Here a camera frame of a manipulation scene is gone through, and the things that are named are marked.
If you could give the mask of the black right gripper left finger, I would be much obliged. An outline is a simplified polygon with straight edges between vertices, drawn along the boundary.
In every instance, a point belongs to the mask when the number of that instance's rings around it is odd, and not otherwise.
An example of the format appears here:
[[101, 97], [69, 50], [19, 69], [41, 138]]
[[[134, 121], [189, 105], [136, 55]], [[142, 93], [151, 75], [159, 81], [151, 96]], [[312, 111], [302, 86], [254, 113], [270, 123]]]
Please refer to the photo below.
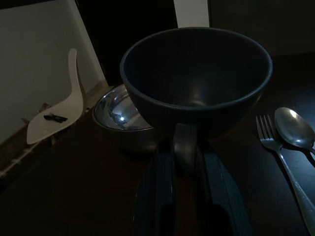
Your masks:
[[172, 236], [175, 214], [174, 155], [170, 141], [162, 140], [138, 183], [133, 234]]

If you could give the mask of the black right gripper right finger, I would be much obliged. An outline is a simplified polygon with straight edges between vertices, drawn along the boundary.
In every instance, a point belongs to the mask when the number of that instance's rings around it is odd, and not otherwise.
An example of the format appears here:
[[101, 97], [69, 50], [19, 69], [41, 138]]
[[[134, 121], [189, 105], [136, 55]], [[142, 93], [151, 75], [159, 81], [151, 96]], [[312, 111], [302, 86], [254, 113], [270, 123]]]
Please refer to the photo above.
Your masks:
[[200, 236], [251, 236], [239, 188], [208, 142], [197, 145], [195, 206]]

